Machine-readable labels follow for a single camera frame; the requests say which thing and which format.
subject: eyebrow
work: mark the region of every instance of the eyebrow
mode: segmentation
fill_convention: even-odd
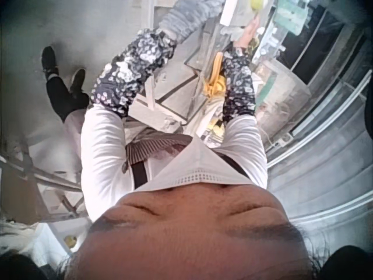
[[[288,242],[303,242],[301,232],[291,223],[265,226],[242,226],[227,229],[226,235],[237,238],[268,239]]]
[[[90,227],[88,234],[94,232],[109,232],[117,228],[131,228],[134,229],[139,225],[136,222],[127,222],[124,220],[111,220],[105,216],[99,217]]]

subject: black pants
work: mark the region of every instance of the black pants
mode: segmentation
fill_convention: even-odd
[[[63,80],[58,76],[47,82],[47,93],[53,110],[62,122],[65,122],[71,112],[85,109],[89,104],[87,94],[81,90],[70,93]]]

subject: floral arm sleeve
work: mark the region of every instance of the floral arm sleeve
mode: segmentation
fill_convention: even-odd
[[[160,29],[141,30],[97,78],[91,96],[93,104],[126,117],[136,94],[144,90],[146,79],[173,57],[176,44]]]
[[[227,79],[226,99],[223,106],[225,126],[235,117],[255,115],[255,93],[249,62],[249,54],[243,48],[236,47],[224,53],[222,71]]]

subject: hair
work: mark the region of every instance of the hair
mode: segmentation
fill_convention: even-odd
[[[5,280],[47,280],[43,271],[26,255],[8,251],[0,256],[0,275]]]

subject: black shoe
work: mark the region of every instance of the black shoe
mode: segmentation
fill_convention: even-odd
[[[72,76],[70,92],[73,94],[74,97],[82,92],[82,86],[85,77],[86,71],[83,68],[79,68],[78,70],[76,70],[74,75]]]
[[[51,74],[59,75],[56,56],[53,48],[50,45],[43,49],[43,53],[41,55],[41,65],[43,66],[43,72],[45,73],[45,78],[47,78],[47,80]]]

